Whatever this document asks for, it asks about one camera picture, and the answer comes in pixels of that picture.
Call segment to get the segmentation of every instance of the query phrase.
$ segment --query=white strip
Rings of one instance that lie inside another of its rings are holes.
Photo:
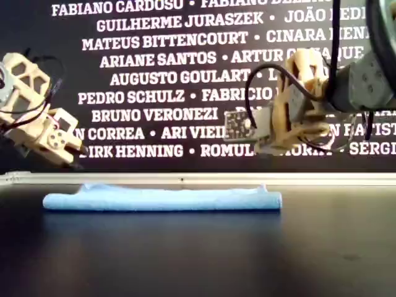
[[[26,173],[14,184],[125,184],[213,186],[396,186],[395,173]]]

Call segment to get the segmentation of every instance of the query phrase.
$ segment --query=printed name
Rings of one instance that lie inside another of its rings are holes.
[[[207,45],[246,44],[247,31],[144,35],[82,39],[82,51],[130,50]]]
[[[146,121],[213,121],[218,120],[217,107],[144,108],[142,110],[91,110],[93,123]]]

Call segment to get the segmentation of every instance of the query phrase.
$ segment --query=folded cloth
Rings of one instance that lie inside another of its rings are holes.
[[[48,194],[50,210],[161,212],[198,210],[279,210],[282,195],[256,189],[179,190],[131,189],[105,184],[83,185],[76,194]]]

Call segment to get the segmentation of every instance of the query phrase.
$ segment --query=black cable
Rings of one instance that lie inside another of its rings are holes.
[[[368,115],[362,113],[362,122],[364,126],[364,140],[369,141],[372,134],[372,125],[374,124],[374,112],[369,111]]]
[[[274,63],[264,63],[261,64],[260,66],[256,67],[253,69],[253,71],[249,74],[249,77],[247,78],[246,84],[245,84],[245,107],[246,107],[246,112],[247,115],[250,119],[251,125],[253,128],[257,129],[257,124],[256,121],[254,120],[253,113],[250,107],[250,101],[249,101],[249,88],[250,85],[252,84],[253,79],[255,78],[256,74],[259,73],[260,71],[268,68],[274,68],[280,73],[282,73],[285,77],[287,77],[290,80],[290,83],[295,85],[296,88],[303,93],[303,95],[307,98],[309,98],[312,101],[320,101],[321,98],[315,97],[313,94],[309,93],[309,91],[305,88],[303,84],[301,84],[298,79],[290,73],[287,69],[284,67],[274,64]]]
[[[337,64],[338,64],[338,51],[340,47],[340,11],[341,11],[341,0],[333,0],[333,16],[332,16],[332,28],[333,28],[333,40],[332,40],[332,58],[330,60],[330,74],[329,84],[327,85],[325,96],[327,99],[331,99],[334,95],[334,91],[337,81]]]

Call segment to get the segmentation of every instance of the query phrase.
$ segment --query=wire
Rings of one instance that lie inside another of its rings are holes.
[[[361,117],[364,126],[364,141],[369,141],[372,134],[372,125],[374,124],[374,112],[361,113]]]
[[[254,120],[253,113],[251,110],[250,106],[250,101],[249,101],[249,88],[250,85],[252,84],[253,79],[255,78],[256,74],[259,73],[260,71],[268,68],[273,68],[279,71],[281,74],[283,74],[285,77],[287,77],[290,80],[290,83],[295,85],[296,88],[303,93],[303,95],[307,98],[309,98],[312,101],[321,101],[321,97],[315,97],[313,94],[309,93],[309,91],[306,89],[306,87],[298,81],[298,79],[290,73],[287,69],[282,67],[281,65],[274,64],[274,63],[264,63],[261,64],[260,66],[257,66],[253,71],[249,74],[247,77],[247,81],[245,84],[245,107],[246,107],[246,112],[247,115],[250,119],[251,125],[253,128],[257,129],[257,124],[256,121]]]
[[[340,11],[341,11],[341,0],[333,0],[333,16],[332,16],[332,28],[333,28],[333,40],[332,40],[332,57],[330,60],[330,74],[329,84],[327,85],[325,96],[332,98],[334,95],[335,88],[337,87],[337,64],[338,64],[338,51],[340,47]]]
[[[338,153],[338,152],[341,152],[342,150],[344,150],[345,148],[347,148],[348,145],[351,143],[351,141],[355,137],[356,126],[357,126],[357,115],[354,114],[351,118],[351,132],[349,134],[348,140],[343,145],[336,147],[336,148],[330,148],[331,145],[334,143],[334,138],[335,138],[334,132],[332,133],[333,139],[323,146],[313,144],[311,141],[307,140],[307,138],[304,138],[304,137],[299,137],[298,140],[301,141],[302,143],[304,143],[305,145],[307,145],[308,147],[310,147],[311,149],[317,150],[319,152]]]

